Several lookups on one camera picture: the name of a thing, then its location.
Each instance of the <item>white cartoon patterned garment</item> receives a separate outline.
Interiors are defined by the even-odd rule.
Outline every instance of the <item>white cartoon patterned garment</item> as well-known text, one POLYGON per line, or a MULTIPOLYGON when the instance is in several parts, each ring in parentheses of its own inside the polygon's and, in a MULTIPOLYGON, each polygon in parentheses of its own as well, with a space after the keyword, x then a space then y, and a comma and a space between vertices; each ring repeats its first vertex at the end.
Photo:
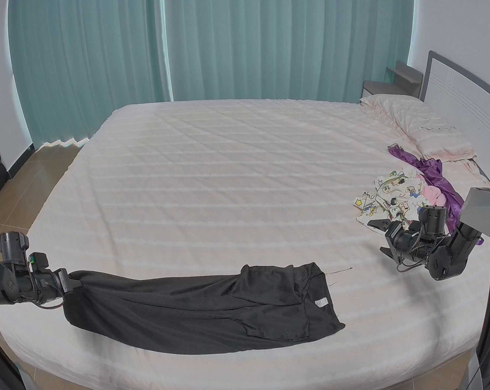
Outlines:
MULTIPOLYGON (((420 209, 429 205, 429 201, 422 195, 425 186, 426 183, 414 167, 379 176, 373 191, 366 191, 362 197, 355 198, 355 206, 360 210, 357 221, 368 227, 371 219, 397 219, 407 229, 411 221, 418 220, 420 209)), ((383 231, 368 228, 384 235, 383 231)))

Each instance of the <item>pillowcase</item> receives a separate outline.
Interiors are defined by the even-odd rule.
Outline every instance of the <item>pillowcase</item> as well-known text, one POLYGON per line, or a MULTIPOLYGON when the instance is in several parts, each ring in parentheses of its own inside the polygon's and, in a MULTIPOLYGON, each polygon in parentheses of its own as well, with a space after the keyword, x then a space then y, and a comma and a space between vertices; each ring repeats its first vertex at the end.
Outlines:
POLYGON ((476 157, 474 146, 464 134, 415 97, 375 94, 360 101, 388 115, 424 159, 445 162, 476 157))

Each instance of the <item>black garment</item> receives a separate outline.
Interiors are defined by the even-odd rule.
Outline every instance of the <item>black garment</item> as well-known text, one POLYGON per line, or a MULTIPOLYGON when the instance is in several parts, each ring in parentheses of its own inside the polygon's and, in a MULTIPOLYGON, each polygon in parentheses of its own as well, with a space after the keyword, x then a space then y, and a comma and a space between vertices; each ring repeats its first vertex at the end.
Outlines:
POLYGON ((278 348, 344 328, 333 311, 325 274, 315 263, 245 265, 233 276, 131 280, 75 271, 70 278, 82 286, 65 298, 68 322, 162 353, 278 348))

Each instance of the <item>clothing tag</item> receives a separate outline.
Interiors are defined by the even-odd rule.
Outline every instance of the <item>clothing tag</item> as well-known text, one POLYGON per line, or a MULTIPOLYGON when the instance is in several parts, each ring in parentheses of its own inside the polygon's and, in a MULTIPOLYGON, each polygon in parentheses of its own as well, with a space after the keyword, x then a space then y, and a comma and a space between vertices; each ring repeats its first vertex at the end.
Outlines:
POLYGON ((317 305, 317 307, 322 308, 323 306, 328 305, 328 299, 326 299, 326 296, 325 296, 322 299, 315 301, 315 304, 317 305))

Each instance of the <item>baseboard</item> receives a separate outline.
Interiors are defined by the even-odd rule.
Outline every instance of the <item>baseboard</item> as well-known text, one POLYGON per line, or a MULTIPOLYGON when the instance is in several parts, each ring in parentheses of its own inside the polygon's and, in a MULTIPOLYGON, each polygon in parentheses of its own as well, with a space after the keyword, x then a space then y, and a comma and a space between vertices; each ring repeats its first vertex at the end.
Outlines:
POLYGON ((30 156, 34 153, 34 145, 28 146, 28 148, 23 152, 23 154, 15 161, 10 169, 8 169, 8 178, 12 179, 15 174, 21 169, 21 166, 25 164, 25 162, 30 158, 30 156))

